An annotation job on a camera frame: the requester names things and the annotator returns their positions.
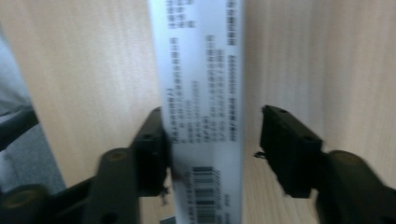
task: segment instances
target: gray floor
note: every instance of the gray floor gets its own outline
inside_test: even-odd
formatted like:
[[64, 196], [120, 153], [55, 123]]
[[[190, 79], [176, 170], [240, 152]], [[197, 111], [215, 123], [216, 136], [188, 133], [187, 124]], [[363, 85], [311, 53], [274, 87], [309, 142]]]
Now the gray floor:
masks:
[[39, 124], [0, 152], [2, 191], [7, 192], [27, 184], [42, 184], [52, 194], [65, 188]]

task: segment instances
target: gray fabric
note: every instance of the gray fabric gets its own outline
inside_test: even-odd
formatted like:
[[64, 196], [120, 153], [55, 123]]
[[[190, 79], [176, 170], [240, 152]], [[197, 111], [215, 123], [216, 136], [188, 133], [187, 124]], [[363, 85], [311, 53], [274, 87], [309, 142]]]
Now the gray fabric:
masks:
[[39, 124], [0, 152], [2, 191], [21, 185], [42, 184], [50, 193], [65, 189], [61, 173]]
[[0, 27], [0, 116], [31, 106], [17, 62]]

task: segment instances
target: wooden table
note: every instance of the wooden table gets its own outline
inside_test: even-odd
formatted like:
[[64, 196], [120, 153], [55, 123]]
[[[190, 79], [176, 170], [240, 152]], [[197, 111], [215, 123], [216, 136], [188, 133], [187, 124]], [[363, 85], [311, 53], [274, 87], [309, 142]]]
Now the wooden table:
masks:
[[[2, 0], [0, 22], [68, 186], [160, 105], [146, 1]], [[252, 157], [265, 104], [396, 187], [395, 40], [393, 0], [247, 0], [244, 223], [317, 223], [312, 201], [284, 198]], [[173, 214], [142, 204], [144, 223]]]

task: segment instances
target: black object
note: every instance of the black object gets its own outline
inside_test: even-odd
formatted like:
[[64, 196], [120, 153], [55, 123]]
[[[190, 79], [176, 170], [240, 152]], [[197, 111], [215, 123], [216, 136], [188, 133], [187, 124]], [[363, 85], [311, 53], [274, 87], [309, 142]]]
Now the black object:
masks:
[[[130, 147], [110, 150], [102, 157], [95, 177], [53, 196], [41, 186], [24, 186], [3, 195], [0, 223], [140, 223], [138, 197], [167, 191], [163, 182], [168, 148], [161, 109], [156, 108]], [[39, 197], [27, 197], [24, 203], [26, 192]]]
[[349, 152], [321, 152], [322, 141], [288, 111], [263, 109], [261, 147], [279, 184], [293, 198], [318, 190], [322, 224], [396, 224], [395, 190]]
[[38, 119], [34, 110], [23, 110], [17, 115], [0, 123], [0, 151], [37, 125]]

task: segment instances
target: rectangular package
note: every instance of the rectangular package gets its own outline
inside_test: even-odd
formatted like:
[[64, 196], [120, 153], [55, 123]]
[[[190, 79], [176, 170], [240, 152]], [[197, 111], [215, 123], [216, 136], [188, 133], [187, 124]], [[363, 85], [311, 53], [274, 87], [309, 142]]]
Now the rectangular package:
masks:
[[242, 0], [149, 0], [178, 224], [242, 223]]

